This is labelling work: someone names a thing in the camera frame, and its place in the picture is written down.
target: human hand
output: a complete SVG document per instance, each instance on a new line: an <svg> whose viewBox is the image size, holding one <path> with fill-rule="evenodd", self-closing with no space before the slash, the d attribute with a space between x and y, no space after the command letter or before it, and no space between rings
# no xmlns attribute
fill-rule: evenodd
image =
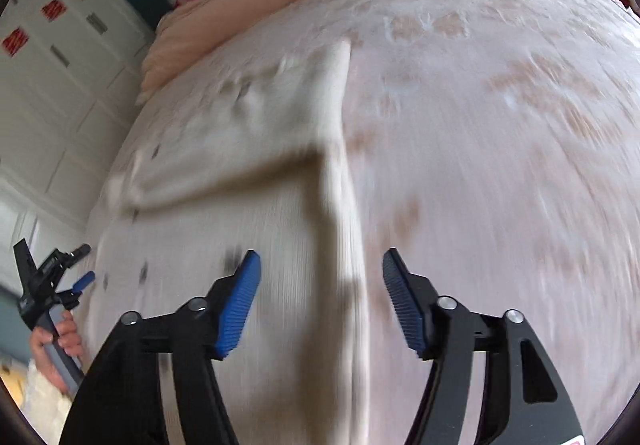
<svg viewBox="0 0 640 445"><path fill-rule="evenodd" d="M56 324L58 331L58 345L68 354L70 357L82 357L84 355L84 349L82 348L82 339L78 335L78 327L74 322L74 317L69 311L62 312L63 321ZM47 330L41 327L34 328L31 332L31 338L29 339L29 345L31 347L31 354L36 363L36 368L41 374L47 378L61 393L68 391L65 381L60 376L60 373L56 370L53 363L47 355L47 351L44 349L45 344L53 342L53 335Z"/></svg>

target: silver screw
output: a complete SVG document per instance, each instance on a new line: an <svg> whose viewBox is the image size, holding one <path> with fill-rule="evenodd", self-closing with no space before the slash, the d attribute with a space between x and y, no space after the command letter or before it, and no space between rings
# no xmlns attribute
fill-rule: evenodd
<svg viewBox="0 0 640 445"><path fill-rule="evenodd" d="M207 299L204 297L194 297L189 301L189 309L191 311L202 311L207 309Z"/></svg>
<svg viewBox="0 0 640 445"><path fill-rule="evenodd" d="M505 315L507 315L507 318L511 322L514 322L516 324L520 324L524 320L524 315L520 313L518 310L508 310L507 313L505 313Z"/></svg>
<svg viewBox="0 0 640 445"><path fill-rule="evenodd" d="M438 297L438 306L444 310L454 310L458 302L453 297Z"/></svg>
<svg viewBox="0 0 640 445"><path fill-rule="evenodd" d="M133 326L133 324L136 324L140 318L140 313L137 311L127 311L122 317L120 317L120 322L125 326Z"/></svg>

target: gray handle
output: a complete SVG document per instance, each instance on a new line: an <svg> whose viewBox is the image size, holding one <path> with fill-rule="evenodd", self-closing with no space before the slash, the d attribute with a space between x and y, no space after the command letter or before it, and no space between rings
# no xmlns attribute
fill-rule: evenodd
<svg viewBox="0 0 640 445"><path fill-rule="evenodd" d="M82 372L80 361L75 357L70 357L60 345L58 345L56 324L62 322L63 310L64 308L62 306L53 306L48 313L45 313L38 319L37 325L54 336L53 343L45 344L44 349L47 352L49 360L51 360L53 366L65 382L69 395L73 397L76 395L78 387L80 387L84 373Z"/></svg>

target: white wardrobe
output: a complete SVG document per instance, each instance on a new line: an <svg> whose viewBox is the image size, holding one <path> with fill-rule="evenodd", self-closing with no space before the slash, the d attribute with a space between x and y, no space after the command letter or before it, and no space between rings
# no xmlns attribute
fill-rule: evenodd
<svg viewBox="0 0 640 445"><path fill-rule="evenodd" d="M82 242L138 113L152 40L125 0L12 0L0 16L2 287L21 291L12 249L19 239L36 263Z"/></svg>

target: blue gripper pad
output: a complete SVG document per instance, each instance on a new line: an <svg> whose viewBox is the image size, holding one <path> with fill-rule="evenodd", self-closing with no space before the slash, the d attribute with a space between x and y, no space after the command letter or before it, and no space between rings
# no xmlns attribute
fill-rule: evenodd
<svg viewBox="0 0 640 445"><path fill-rule="evenodd" d="M255 292L260 284L260 256L249 250L236 270L236 281L225 301L218 318L218 339L216 351L225 358L236 349L242 334L242 328L254 302Z"/></svg>
<svg viewBox="0 0 640 445"><path fill-rule="evenodd" d="M395 249L385 252L382 258L382 276L386 290L396 310L406 343L421 358L428 347L424 337L424 313L409 288L407 275L408 271L398 252Z"/></svg>

